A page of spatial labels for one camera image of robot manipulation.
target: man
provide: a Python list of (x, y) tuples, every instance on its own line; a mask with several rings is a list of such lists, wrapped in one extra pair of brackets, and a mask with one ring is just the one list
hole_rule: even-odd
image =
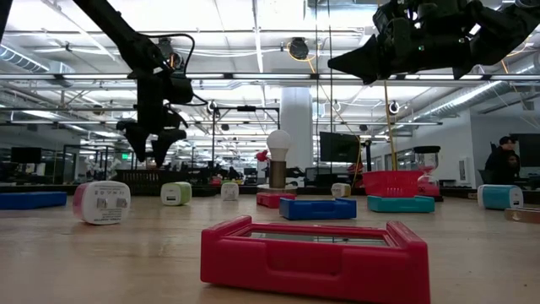
[(520, 159), (514, 152), (516, 139), (504, 136), (499, 140), (499, 147), (491, 153), (486, 161), (485, 170), (491, 175), (495, 185), (511, 185), (519, 172)]

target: white cube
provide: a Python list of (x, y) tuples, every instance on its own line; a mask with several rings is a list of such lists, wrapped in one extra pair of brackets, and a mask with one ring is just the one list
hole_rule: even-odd
[(236, 200), (239, 193), (240, 189), (236, 182), (226, 182), (221, 185), (221, 198), (223, 200)]
[(346, 183), (333, 184), (332, 196), (334, 198), (348, 198), (349, 196), (351, 196), (351, 185)]
[(126, 219), (131, 192), (123, 182), (87, 182), (77, 187), (73, 213), (93, 225), (118, 224)]
[(161, 203), (165, 206), (181, 206), (192, 200), (189, 182), (169, 182), (161, 186)]

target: light bulb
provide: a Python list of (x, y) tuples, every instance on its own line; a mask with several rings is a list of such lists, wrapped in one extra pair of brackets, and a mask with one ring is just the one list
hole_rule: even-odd
[(291, 144), (290, 135), (283, 130), (276, 130), (267, 138), (267, 146), (272, 154), (272, 160), (285, 161), (285, 156)]

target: lamp base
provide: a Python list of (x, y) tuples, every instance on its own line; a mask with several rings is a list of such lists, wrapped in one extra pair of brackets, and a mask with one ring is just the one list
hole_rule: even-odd
[(296, 189), (298, 187), (292, 186), (292, 185), (286, 185), (282, 188), (277, 187), (270, 187), (270, 185), (259, 185), (256, 187), (256, 191), (258, 193), (289, 193), (289, 194), (296, 194)]

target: teal tray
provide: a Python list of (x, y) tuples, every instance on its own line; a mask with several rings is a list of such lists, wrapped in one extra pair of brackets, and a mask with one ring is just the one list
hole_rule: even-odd
[(423, 196), (414, 198), (368, 196), (368, 209), (375, 212), (429, 213), (435, 211), (435, 200)]

